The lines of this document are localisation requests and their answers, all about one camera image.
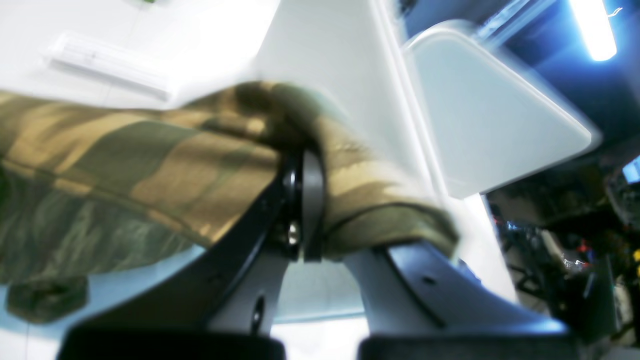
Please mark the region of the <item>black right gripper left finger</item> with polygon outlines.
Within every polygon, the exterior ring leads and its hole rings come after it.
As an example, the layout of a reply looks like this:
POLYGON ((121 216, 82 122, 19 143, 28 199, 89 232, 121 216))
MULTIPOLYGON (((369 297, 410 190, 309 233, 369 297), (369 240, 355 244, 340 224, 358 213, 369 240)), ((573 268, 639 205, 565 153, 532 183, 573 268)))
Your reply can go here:
POLYGON ((325 176, 317 153, 276 178, 214 246, 66 335, 60 360, 284 360, 269 337, 291 262, 322 258, 325 176))

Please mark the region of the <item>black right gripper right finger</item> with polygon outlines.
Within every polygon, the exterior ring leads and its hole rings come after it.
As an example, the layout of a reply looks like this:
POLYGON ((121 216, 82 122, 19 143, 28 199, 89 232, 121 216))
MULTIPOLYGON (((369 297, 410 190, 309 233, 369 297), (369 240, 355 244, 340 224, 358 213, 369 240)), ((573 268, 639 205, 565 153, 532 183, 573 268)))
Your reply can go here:
POLYGON ((506 301, 425 241, 343 259, 358 283, 370 335, 359 360, 578 360, 562 322, 506 301))

